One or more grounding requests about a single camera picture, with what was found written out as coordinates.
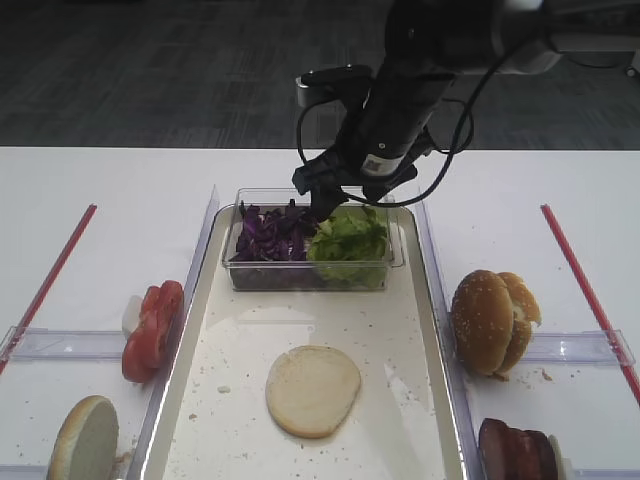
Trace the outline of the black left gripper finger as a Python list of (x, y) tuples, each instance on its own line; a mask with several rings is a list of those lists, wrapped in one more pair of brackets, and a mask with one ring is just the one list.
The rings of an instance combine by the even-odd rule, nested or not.
[(310, 210), (316, 220), (327, 220), (349, 198), (341, 187), (317, 184), (311, 187)]

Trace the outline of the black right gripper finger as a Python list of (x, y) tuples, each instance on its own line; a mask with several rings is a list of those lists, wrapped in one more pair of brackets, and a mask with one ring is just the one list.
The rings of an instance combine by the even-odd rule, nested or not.
[(366, 185), (362, 187), (364, 197), (371, 202), (379, 202), (388, 193), (385, 186)]

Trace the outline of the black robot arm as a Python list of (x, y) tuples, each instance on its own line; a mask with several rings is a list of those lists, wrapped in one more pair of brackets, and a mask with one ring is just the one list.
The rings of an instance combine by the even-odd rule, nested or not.
[(385, 25), (381, 67), (316, 70), (297, 78), (303, 110), (338, 101), (346, 110), (333, 144), (304, 160), (292, 181), (311, 211), (327, 219), (350, 200), (382, 207), (396, 187), (417, 176), (416, 160), (432, 151), (427, 123), (463, 75), (532, 75), (570, 53), (632, 52), (637, 21), (613, 14), (631, 1), (396, 1)]

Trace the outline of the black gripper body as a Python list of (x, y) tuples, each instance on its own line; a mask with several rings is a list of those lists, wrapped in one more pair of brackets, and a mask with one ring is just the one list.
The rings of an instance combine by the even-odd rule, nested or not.
[(336, 185), (349, 200), (378, 203), (364, 197), (363, 186), (385, 186), (390, 193), (414, 179), (413, 163), (432, 148), (424, 128), (454, 79), (452, 74), (380, 74), (362, 103), (347, 108), (339, 101), (347, 115), (332, 146), (293, 173), (298, 193), (311, 195), (317, 184)]

